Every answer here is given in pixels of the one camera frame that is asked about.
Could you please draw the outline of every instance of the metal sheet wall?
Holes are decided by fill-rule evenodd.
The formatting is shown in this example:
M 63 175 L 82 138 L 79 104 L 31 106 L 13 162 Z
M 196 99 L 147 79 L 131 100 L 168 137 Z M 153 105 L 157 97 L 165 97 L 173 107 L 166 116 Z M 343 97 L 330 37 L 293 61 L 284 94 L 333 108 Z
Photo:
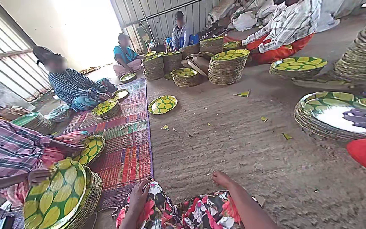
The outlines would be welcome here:
M 47 71 L 32 48 L 0 17 L 0 84 L 31 101 L 50 89 Z
M 121 28 L 142 22 L 146 24 L 145 17 L 152 29 L 156 41 L 163 42 L 165 37 L 170 37 L 175 26 L 174 15 L 182 11 L 187 24 L 196 34 L 205 28 L 207 14 L 220 0 L 110 0 Z

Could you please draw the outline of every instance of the woven mat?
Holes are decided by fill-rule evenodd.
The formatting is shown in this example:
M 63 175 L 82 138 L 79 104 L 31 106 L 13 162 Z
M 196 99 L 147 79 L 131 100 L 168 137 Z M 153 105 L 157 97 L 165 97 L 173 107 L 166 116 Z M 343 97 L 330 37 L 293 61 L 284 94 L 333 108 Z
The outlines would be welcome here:
M 103 153 L 90 166 L 103 180 L 100 210 L 122 204 L 137 181 L 153 178 L 145 78 L 118 86 L 124 88 L 129 96 L 120 101 L 121 110 L 115 117 L 97 120 L 85 111 L 75 116 L 63 132 L 86 130 L 105 138 Z M 126 123 L 133 125 L 119 130 Z

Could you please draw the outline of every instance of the dirt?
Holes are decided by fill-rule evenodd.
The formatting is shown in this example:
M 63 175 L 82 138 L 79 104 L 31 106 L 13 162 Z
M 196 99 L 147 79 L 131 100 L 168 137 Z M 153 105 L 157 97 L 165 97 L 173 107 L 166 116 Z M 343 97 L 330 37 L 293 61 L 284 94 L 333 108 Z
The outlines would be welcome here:
M 298 55 L 329 60 L 328 71 L 365 25 L 366 15 L 343 19 L 316 34 Z M 263 196 L 265 211 L 280 228 L 366 228 L 366 169 L 345 143 L 309 136 L 293 118 L 299 99 L 320 90 L 297 87 L 268 69 L 246 67 L 229 86 L 206 81 L 178 88 L 165 79 L 148 81 L 148 102 L 160 95 L 179 100 L 172 111 L 150 115 L 155 179 L 177 202 L 221 189 L 210 173 L 222 170 L 250 194 Z M 232 95 L 247 90 L 249 98 Z M 164 125 L 170 131 L 161 130 Z M 111 211 L 100 212 L 95 228 L 114 227 Z

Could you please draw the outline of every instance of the floral skirt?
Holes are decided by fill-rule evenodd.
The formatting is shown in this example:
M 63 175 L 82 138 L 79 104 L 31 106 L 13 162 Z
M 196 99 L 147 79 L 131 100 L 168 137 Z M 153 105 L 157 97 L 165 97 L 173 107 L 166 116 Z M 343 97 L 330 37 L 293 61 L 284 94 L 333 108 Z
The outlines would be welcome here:
M 240 215 L 228 191 L 199 195 L 173 205 L 158 182 L 149 183 L 149 198 L 138 219 L 140 229 L 239 229 Z M 118 212 L 116 228 L 122 223 L 129 207 L 129 195 Z
M 79 145 L 89 134 L 87 131 L 75 131 L 69 134 L 61 135 L 54 140 L 61 141 L 67 144 Z M 47 147 L 43 149 L 43 154 L 40 157 L 41 167 L 49 168 L 54 163 L 61 161 L 66 158 L 56 147 Z M 8 188 L 0 190 L 0 195 L 5 197 L 7 200 L 11 201 L 12 206 L 22 206 L 25 203 L 25 198 L 28 195 L 29 184 L 27 182 L 22 182 L 16 185 L 12 185 Z

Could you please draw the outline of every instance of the white shirt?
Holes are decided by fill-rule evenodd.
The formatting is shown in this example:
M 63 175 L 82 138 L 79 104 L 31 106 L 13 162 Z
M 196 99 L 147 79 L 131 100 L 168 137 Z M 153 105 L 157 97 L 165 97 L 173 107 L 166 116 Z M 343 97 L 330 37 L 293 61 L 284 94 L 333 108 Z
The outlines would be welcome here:
M 268 34 L 264 41 L 271 39 L 271 42 L 258 46 L 260 53 L 264 53 L 278 49 L 282 45 L 292 44 L 314 33 L 320 17 L 321 1 L 302 0 L 288 7 L 285 3 L 280 4 L 273 12 L 269 23 L 243 40 L 242 45 L 247 45 Z

